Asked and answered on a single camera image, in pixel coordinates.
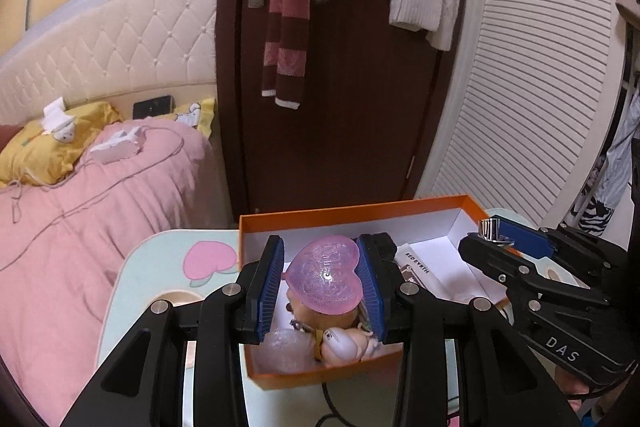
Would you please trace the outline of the person right hand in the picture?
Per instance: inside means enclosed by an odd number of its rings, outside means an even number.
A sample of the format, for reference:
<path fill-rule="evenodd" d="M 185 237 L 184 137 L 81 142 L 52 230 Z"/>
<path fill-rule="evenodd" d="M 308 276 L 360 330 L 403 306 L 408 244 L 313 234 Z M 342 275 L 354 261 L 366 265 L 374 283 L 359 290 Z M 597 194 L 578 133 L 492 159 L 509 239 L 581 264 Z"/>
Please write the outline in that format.
<path fill-rule="evenodd" d="M 561 366 L 554 369 L 554 381 L 570 403 L 570 407 L 582 421 L 588 419 L 588 424 L 597 425 L 605 418 L 606 414 L 613 410 L 630 379 L 627 378 L 626 381 L 600 397 L 594 397 L 594 391 L 590 389 L 588 384 L 581 381 L 578 376 L 562 369 Z"/>

